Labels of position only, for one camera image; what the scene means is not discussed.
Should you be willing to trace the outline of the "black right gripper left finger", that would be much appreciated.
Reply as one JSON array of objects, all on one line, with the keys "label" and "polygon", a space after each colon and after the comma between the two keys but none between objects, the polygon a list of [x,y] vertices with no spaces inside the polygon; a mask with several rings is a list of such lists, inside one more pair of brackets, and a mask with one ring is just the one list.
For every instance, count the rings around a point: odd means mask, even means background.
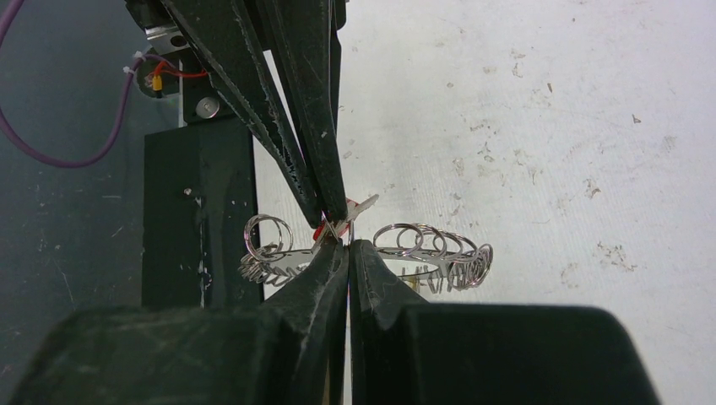
[{"label": "black right gripper left finger", "polygon": [[48,335],[14,404],[340,404],[348,251],[325,243],[262,304],[90,310]]}]

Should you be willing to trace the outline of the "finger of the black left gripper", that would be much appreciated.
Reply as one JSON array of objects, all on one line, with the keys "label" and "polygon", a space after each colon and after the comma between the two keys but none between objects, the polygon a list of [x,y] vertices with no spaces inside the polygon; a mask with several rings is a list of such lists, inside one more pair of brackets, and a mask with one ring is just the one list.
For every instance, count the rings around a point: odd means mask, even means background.
[{"label": "finger of the black left gripper", "polygon": [[322,214],[306,162],[243,1],[162,3],[209,71],[219,96],[277,163],[306,221]]},{"label": "finger of the black left gripper", "polygon": [[344,1],[257,3],[322,219],[347,214],[337,146]]}]

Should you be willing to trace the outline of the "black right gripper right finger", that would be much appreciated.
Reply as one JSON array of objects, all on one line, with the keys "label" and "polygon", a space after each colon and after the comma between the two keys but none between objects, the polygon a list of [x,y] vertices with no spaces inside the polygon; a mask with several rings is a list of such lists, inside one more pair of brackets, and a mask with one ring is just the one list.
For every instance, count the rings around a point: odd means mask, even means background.
[{"label": "black right gripper right finger", "polygon": [[430,303],[373,244],[349,249],[355,404],[655,404],[611,313],[564,305]]}]

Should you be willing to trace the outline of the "metal ring disc with keyrings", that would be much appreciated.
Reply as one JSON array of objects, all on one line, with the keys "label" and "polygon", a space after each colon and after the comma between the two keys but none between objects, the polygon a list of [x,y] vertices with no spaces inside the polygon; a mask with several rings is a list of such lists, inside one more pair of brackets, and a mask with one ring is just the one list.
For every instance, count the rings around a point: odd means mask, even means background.
[{"label": "metal ring disc with keyrings", "polygon": [[[264,222],[275,225],[278,239],[257,246],[252,242],[252,232]],[[374,234],[369,245],[374,246],[385,234],[391,233],[395,234],[393,244],[378,246],[378,256],[405,283],[418,281],[420,290],[427,288],[431,294],[441,294],[474,289],[483,284],[491,270],[492,245],[478,246],[463,235],[428,224],[386,225]],[[307,269],[323,243],[321,237],[310,248],[296,249],[290,226],[282,219],[263,214],[249,220],[244,240],[247,254],[240,260],[239,274],[247,281],[276,288]]]}]

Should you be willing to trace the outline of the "red key tag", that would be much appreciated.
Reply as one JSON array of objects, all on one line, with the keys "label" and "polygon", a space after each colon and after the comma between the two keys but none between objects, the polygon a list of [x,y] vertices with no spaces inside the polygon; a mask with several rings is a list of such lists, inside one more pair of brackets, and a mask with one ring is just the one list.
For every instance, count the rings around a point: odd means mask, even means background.
[{"label": "red key tag", "polygon": [[312,240],[314,242],[318,242],[319,239],[325,235],[337,236],[339,239],[342,238],[348,231],[350,222],[353,221],[355,216],[358,214],[359,205],[360,204],[358,202],[347,199],[347,214],[345,218],[339,219],[338,217],[332,216],[324,219],[319,227],[313,232]]}]

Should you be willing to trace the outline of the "silver key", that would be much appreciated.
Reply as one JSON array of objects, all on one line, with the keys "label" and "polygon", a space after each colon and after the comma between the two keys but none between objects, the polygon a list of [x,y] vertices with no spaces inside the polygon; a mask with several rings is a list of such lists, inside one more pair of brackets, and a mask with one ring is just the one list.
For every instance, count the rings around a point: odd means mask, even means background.
[{"label": "silver key", "polygon": [[380,196],[378,194],[375,194],[370,196],[363,202],[357,202],[348,198],[346,200],[348,209],[347,217],[345,220],[338,222],[335,229],[340,234],[343,234],[350,227],[350,225],[355,222],[359,215],[361,215],[363,212],[365,212],[377,202],[379,197]]}]

